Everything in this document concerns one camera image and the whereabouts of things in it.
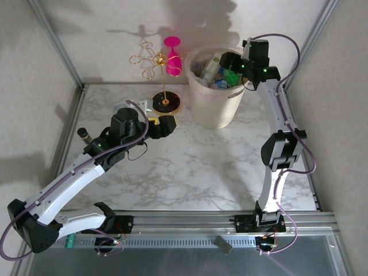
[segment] marble surface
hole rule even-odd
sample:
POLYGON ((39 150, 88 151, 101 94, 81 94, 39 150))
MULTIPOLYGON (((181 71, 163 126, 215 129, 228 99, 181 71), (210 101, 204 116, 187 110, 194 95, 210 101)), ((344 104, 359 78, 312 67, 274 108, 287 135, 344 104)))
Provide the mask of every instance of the marble surface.
MULTIPOLYGON (((76 130, 85 127, 92 137, 110 125, 113 106, 126 99, 152 97, 161 85, 91 85, 76 130)), ((188 85, 168 85, 182 106, 178 126, 167 138, 147 140, 140 159, 124 159, 85 187, 66 209, 86 208, 103 201, 114 210, 252 210, 263 185, 265 167, 260 148, 270 135, 263 105, 246 91, 233 121, 223 129, 204 129, 190 112, 188 85)), ((75 133, 66 166, 85 147, 75 133)), ((144 146, 131 150, 131 158, 144 146)), ((303 170, 302 160, 294 167, 303 170)), ((288 210, 315 210, 308 179, 290 174, 281 204, 288 210)))

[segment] bucket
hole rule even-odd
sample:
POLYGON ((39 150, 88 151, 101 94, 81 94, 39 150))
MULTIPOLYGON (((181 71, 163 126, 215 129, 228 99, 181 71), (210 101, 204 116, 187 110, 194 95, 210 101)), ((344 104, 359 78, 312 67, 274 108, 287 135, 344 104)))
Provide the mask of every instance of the bucket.
POLYGON ((243 86, 230 89, 211 89, 200 84, 190 65, 203 62, 215 53, 235 52, 241 55, 243 50, 225 44, 213 44, 191 51, 185 58, 185 71, 191 91, 191 114, 195 121, 205 128, 218 129, 230 124, 243 97, 243 86))

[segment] white corner wall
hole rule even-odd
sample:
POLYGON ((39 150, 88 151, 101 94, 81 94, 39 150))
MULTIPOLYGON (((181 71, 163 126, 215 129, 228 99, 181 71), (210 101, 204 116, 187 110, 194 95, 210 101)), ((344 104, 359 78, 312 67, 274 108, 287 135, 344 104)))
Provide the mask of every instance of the white corner wall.
MULTIPOLYGON (((0 233, 7 205, 26 200, 52 179, 75 86, 25 0, 0 1, 0 233)), ((11 230, 5 251, 17 256, 11 230)), ((0 275, 13 262, 0 258, 0 275)))
MULTIPOLYGON (((242 39, 284 33, 303 45, 325 0, 42 0, 80 77, 86 83, 144 82, 148 62, 140 44, 158 51, 167 36, 182 40, 178 53, 201 45, 241 46, 242 39)), ((288 41, 270 38, 270 64, 289 72, 296 54, 288 41)), ((159 71, 153 80, 160 83, 159 71)), ((185 74, 168 82, 187 82, 185 74)))
POLYGON ((356 275, 368 275, 368 1, 340 0, 289 92, 356 275))

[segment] purple cable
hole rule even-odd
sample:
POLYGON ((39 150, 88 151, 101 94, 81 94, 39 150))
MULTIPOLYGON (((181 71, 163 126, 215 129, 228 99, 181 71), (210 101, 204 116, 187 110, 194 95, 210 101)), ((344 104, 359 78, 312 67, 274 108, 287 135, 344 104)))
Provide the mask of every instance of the purple cable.
MULTIPOLYGON (((84 161, 82 164, 78 165, 74 171, 75 173, 79 170, 81 170, 82 168, 86 167, 88 164, 92 163, 93 161, 95 161, 96 159, 109 154, 110 152, 113 152, 115 150, 119 150, 121 148, 125 148, 128 147, 132 144, 135 144, 137 142, 139 142, 140 140, 142 140, 145 135, 148 132, 148 127, 149 127, 149 121, 147 116, 145 115, 145 113, 143 112, 143 110, 139 107, 139 105, 137 105, 135 102, 132 102, 130 100, 126 101, 127 104, 132 104, 142 115, 145 121, 145 128, 144 131, 142 133, 141 136, 139 136, 137 139, 134 139, 133 141, 130 141, 128 143, 125 143, 123 145, 118 145, 116 147, 113 147, 111 149, 108 149, 104 152, 101 152, 100 154, 88 159, 87 161, 84 161)), ((38 199, 38 202, 42 202, 45 198, 47 198, 51 193, 53 193, 58 187, 60 187, 60 185, 62 185, 67 179, 69 179, 69 177, 72 176, 72 172, 68 172, 64 177, 62 177, 59 181, 57 181, 50 189, 48 189, 43 195, 40 196, 40 198, 38 199)), ((9 257, 5 254, 4 252, 4 242, 5 242, 5 238, 7 236, 7 234, 9 233, 10 229, 12 228, 12 226, 26 213, 29 212, 30 210, 32 210, 34 207, 36 207, 35 203, 32 203, 31 205, 29 205, 26 209, 24 209, 18 216, 16 216, 10 223, 9 225, 5 228, 1 239, 0 239, 0 256, 3 257, 3 259, 5 260, 9 260, 9 261, 17 261, 17 260, 22 260, 25 257, 27 257, 31 252, 28 252, 27 254, 20 256, 20 257, 9 257)))
MULTIPOLYGON (((101 230, 98 230, 98 229, 90 229, 90 230, 92 230, 94 232, 97 232, 97 233, 100 233, 100 234, 104 235, 105 237, 108 237, 109 239, 112 239, 114 241, 117 240, 113 236, 110 236, 109 234, 106 234, 106 233, 102 232, 101 230)), ((104 243, 106 243, 106 240, 104 240, 102 243, 100 243, 98 245, 98 247, 97 247, 97 253, 100 253, 100 248, 101 248, 101 246, 104 243)), ((120 251, 115 252, 115 253, 105 253, 105 257, 122 253, 124 251, 124 246, 123 246, 123 244, 120 241, 118 241, 118 245, 121 247, 121 250, 120 251)))
MULTIPOLYGON (((293 45, 295 46, 296 50, 297 50, 297 62, 294 66, 294 68, 291 70, 291 72, 286 76, 284 77, 283 79, 281 79, 279 81, 279 83, 277 84, 276 86, 276 92, 277 92, 277 95, 276 95, 276 99, 277 99, 277 104, 280 108, 280 111, 281 111, 281 114, 282 114, 282 117, 283 117, 283 120, 285 122, 285 125, 287 126, 287 128, 289 128, 289 130, 291 131, 291 133, 294 135, 294 137, 298 140, 298 142, 303 146, 303 149, 309 154, 312 162, 313 162, 313 166, 310 170, 307 170, 307 171, 297 171, 297 170, 290 170, 290 169, 287 169, 287 170, 283 170, 279 173, 278 175, 278 178, 276 179, 276 183, 275 183, 275 188, 274 188, 274 200, 277 199, 277 189, 278 189, 278 185, 280 183, 280 180, 281 180, 281 177, 283 174, 285 173, 296 173, 296 174, 311 174, 313 172, 316 171, 317 169, 317 160, 315 158, 315 156, 313 155, 312 151, 308 148, 308 146, 301 140, 301 138, 299 137, 299 135, 295 132, 295 130, 292 128, 292 126, 288 123, 288 117, 286 115, 286 112, 282 106, 282 102, 281 102, 281 98, 280 98, 280 95, 279 95, 279 90, 280 90, 280 87, 281 87, 281 84, 286 81, 293 73, 295 73, 296 69, 298 69, 298 66, 300 64, 300 49, 299 49, 299 46, 298 44, 295 42, 295 40, 293 40, 291 37, 289 36, 286 36, 284 34, 280 34, 280 33, 268 33, 268 34, 264 34, 264 35, 261 35, 261 36, 256 36, 256 37, 253 37, 252 39, 260 39, 262 37, 267 37, 267 36, 278 36, 278 37, 283 37, 285 39, 288 39, 289 41, 291 41, 293 43, 293 45)), ((294 239, 292 240, 292 242, 290 244, 288 244, 287 246, 285 246, 284 248, 278 250, 278 251, 270 251, 269 253, 270 254, 274 254, 274 253, 279 253, 281 251, 284 251, 286 249, 288 249, 290 246, 292 246, 295 241, 297 240, 298 238, 298 228, 297 228, 297 224, 295 223, 295 221, 292 219, 292 217, 281 207, 281 205, 279 204, 279 202, 276 202, 277 206, 279 207, 279 209, 282 211, 282 213, 285 214, 286 217, 288 217, 292 223, 294 224, 294 227, 295 227, 295 237, 294 239)))

